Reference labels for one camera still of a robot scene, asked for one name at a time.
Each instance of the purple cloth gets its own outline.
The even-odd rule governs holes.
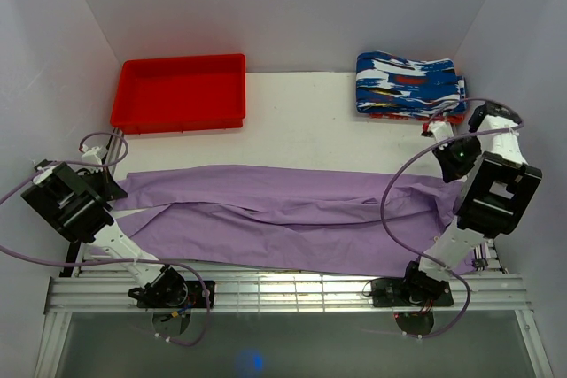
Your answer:
[[[160,258],[340,274],[400,276],[415,255],[385,233],[389,174],[203,166],[129,174],[122,230]],[[419,250],[453,218],[462,184],[405,174],[388,197],[392,231]],[[470,266],[457,269],[469,271]]]

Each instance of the red tray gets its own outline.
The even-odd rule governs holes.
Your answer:
[[[245,56],[124,63],[110,122],[125,134],[242,127]]]

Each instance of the blue patterned fabric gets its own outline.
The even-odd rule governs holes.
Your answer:
[[[462,115],[463,77],[453,61],[414,61],[384,52],[362,53],[356,62],[356,109],[367,114],[426,119],[447,107],[445,115]]]

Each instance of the metal bar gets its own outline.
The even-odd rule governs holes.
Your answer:
[[[45,317],[34,378],[56,376],[70,323],[70,312],[51,312]]]
[[[370,276],[327,274],[291,274],[282,272],[215,271],[203,278],[216,281],[216,312],[403,312],[414,307],[375,308],[362,295]],[[513,274],[471,275],[473,290],[471,310],[528,309],[522,278]],[[458,281],[451,281],[454,306],[438,311],[462,308],[466,291]],[[127,296],[136,283],[128,277],[56,278],[51,281],[48,312],[145,312],[137,309]]]
[[[548,356],[541,343],[540,333],[533,320],[533,311],[517,310],[516,317],[536,378],[553,377]]]

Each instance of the folded cloth stack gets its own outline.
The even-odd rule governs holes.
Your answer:
[[[464,79],[453,61],[414,61],[384,52],[362,53],[356,61],[356,109],[372,117],[427,120],[439,108],[440,117],[464,120]]]
[[[380,222],[389,174],[202,166],[130,173],[124,233],[159,258],[402,276],[416,255]],[[403,174],[385,207],[392,231],[424,251],[453,219],[460,181]],[[461,265],[457,272],[470,271]]]

